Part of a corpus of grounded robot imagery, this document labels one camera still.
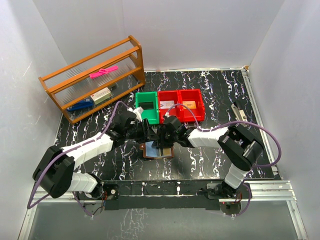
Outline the brown leather card holder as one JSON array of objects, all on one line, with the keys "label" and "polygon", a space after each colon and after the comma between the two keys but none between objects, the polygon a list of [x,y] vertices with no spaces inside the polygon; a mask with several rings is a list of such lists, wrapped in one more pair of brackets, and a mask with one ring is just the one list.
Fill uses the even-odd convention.
[{"label": "brown leather card holder", "polygon": [[153,146],[153,141],[141,143],[139,149],[142,151],[142,156],[146,159],[163,159],[173,158],[174,150],[172,147],[169,148],[157,148]]}]

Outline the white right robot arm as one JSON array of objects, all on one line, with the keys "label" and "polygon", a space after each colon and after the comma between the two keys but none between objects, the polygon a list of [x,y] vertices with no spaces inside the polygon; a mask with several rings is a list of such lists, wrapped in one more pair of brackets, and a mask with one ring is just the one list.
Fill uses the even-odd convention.
[{"label": "white right robot arm", "polygon": [[264,151],[264,146],[241,123],[215,129],[186,127],[175,116],[157,127],[154,148],[171,148],[174,143],[185,148],[221,148],[231,161],[224,180],[215,192],[233,199],[241,192],[240,185]]}]

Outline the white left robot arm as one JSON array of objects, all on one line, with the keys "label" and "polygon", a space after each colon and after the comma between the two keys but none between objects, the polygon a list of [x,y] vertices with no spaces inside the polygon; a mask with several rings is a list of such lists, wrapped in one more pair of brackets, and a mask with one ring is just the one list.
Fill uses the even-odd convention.
[{"label": "white left robot arm", "polygon": [[158,140],[147,119],[139,112],[126,111],[115,116],[106,131],[66,147],[50,146],[35,169],[32,178],[52,198],[66,192],[83,192],[97,200],[103,195],[103,182],[92,173],[75,170],[85,162],[113,151],[127,140],[142,144]]}]

